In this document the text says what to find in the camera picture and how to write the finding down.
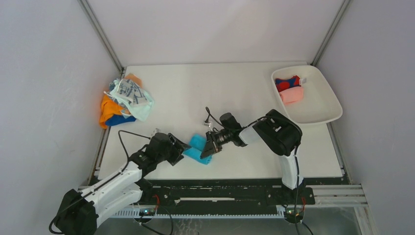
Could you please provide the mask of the white blue patterned towel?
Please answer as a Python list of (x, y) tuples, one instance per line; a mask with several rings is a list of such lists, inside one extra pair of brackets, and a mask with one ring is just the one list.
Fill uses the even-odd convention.
[(144, 91), (131, 79), (118, 80), (115, 87), (110, 91), (110, 95), (119, 102), (132, 105), (139, 104), (143, 99), (146, 100)]

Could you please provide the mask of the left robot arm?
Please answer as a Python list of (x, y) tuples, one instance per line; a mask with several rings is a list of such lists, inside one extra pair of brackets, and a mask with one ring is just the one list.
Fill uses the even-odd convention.
[(98, 227), (127, 205), (149, 203), (153, 191), (145, 176), (158, 164), (175, 165), (190, 145), (171, 133), (155, 133), (115, 172), (81, 191), (71, 189), (63, 197), (48, 230), (54, 235), (93, 235)]

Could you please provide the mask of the mint green towel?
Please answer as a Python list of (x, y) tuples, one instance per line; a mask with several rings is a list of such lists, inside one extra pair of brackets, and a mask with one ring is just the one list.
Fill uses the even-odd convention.
[(154, 99), (151, 97), (151, 95), (144, 90), (141, 85), (139, 85), (137, 83), (137, 80), (131, 79), (134, 82), (136, 82), (141, 89), (144, 91), (144, 95), (146, 97), (146, 100), (144, 101), (144, 99), (142, 100), (142, 102), (140, 102), (137, 105), (132, 105), (132, 104), (125, 104), (123, 102), (119, 102), (117, 99), (115, 99), (114, 97), (112, 97), (110, 95), (110, 91), (115, 87), (115, 84), (117, 83), (118, 80), (121, 79), (116, 79), (111, 83), (110, 86), (110, 90), (108, 92), (105, 92), (105, 94), (112, 100), (114, 101), (118, 106), (121, 107), (121, 115), (125, 116), (126, 118), (129, 116), (134, 116), (136, 119), (140, 120), (140, 121), (146, 121), (151, 109), (154, 105)]

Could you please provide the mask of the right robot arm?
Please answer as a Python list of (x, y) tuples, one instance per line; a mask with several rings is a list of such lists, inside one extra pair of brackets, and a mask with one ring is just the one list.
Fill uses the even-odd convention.
[(206, 108), (208, 118), (212, 118), (222, 129), (206, 132), (206, 144), (201, 152), (201, 158), (219, 153), (223, 145), (232, 142), (237, 147), (263, 141), (268, 148), (278, 156), (282, 169), (283, 199), (290, 204), (297, 203), (302, 198), (299, 186), (303, 177), (297, 158), (297, 150), (301, 144), (302, 130), (275, 109), (243, 127), (231, 113), (225, 113), (217, 120), (209, 108)]

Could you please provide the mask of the bright blue towel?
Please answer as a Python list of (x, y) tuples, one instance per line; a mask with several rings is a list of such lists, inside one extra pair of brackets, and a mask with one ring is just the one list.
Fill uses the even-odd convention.
[(194, 134), (192, 138), (190, 139), (190, 142), (188, 145), (190, 146), (189, 149), (185, 150), (183, 152), (184, 155), (196, 160), (197, 162), (208, 165), (212, 159), (212, 156), (208, 156), (206, 158), (201, 158), (202, 151), (206, 145), (206, 138), (199, 135)]

